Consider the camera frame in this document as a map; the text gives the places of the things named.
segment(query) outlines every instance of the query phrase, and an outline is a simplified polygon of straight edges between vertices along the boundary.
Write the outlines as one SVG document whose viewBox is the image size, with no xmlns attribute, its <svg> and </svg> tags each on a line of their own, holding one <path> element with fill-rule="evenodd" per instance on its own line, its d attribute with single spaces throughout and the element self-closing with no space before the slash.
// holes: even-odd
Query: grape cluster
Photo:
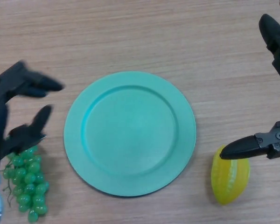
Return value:
<svg viewBox="0 0 280 224">
<path fill-rule="evenodd" d="M 49 183 L 45 181 L 41 172 L 41 160 L 36 155 L 37 146 L 25 150 L 19 155 L 9 154 L 9 163 L 3 170 L 3 178 L 14 184 L 13 196 L 19 204 L 19 211 L 29 210 L 28 221 L 34 223 L 39 216 L 45 215 L 48 208 L 45 204 L 45 193 Z"/>
</svg>

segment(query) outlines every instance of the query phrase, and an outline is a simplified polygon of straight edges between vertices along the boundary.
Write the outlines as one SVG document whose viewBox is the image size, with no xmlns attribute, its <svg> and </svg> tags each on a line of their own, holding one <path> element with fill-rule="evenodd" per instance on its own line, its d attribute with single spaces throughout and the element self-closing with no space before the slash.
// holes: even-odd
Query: teal plate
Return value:
<svg viewBox="0 0 280 224">
<path fill-rule="evenodd" d="M 196 125 L 183 94 L 158 76 L 127 71 L 88 86 L 73 103 L 64 146 L 94 188 L 141 196 L 172 182 L 188 164 Z"/>
</svg>

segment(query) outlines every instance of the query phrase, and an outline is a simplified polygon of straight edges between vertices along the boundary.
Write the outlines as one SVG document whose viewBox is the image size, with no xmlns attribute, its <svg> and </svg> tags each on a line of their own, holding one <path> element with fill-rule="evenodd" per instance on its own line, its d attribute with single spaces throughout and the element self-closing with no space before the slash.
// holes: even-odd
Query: wooden table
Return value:
<svg viewBox="0 0 280 224">
<path fill-rule="evenodd" d="M 258 28 L 264 13 L 280 22 L 279 1 L 0 0 L 0 73 L 24 59 L 66 84 L 45 99 L 9 103 L 8 130 L 55 105 L 41 143 L 51 189 L 49 213 L 39 223 L 280 224 L 280 159 L 251 159 L 249 185 L 228 206 L 216 203 L 210 187 L 219 146 L 267 132 L 280 120 L 280 77 Z M 198 134 L 194 159 L 173 183 L 131 199 L 85 184 L 63 147 L 64 122 L 77 95 L 122 70 L 172 82 L 191 103 Z M 2 223 L 27 223 L 15 201 L 5 208 Z"/>
</svg>

